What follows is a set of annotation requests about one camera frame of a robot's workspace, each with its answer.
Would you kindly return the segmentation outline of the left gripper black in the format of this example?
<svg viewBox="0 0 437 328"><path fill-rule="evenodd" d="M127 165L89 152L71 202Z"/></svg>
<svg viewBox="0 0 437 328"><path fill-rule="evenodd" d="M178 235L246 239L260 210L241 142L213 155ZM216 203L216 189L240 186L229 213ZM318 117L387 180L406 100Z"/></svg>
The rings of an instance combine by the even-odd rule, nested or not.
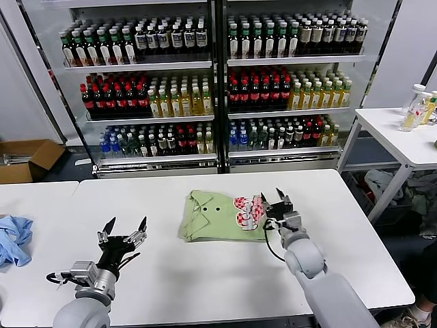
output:
<svg viewBox="0 0 437 328"><path fill-rule="evenodd" d="M120 270L128 262L124 256L132 253L147 238L147 217L141 220L137 231L129 236L110 236L115 221L116 217L113 217L104 225L102 231L97 231L98 245L102 250L102 255L96 265L98 269Z"/></svg>

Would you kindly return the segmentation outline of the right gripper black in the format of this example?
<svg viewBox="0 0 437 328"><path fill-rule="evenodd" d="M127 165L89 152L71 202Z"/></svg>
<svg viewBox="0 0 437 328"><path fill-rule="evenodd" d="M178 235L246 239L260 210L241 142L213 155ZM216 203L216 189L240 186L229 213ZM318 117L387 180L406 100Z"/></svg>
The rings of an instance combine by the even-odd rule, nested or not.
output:
<svg viewBox="0 0 437 328"><path fill-rule="evenodd" d="M278 187L276 188L280 202L270 204L263 193L260 193L262 206L265 209L266 216L269 219L283 219L284 215L292 213L294 210L293 204L288 195L284 194Z"/></svg>

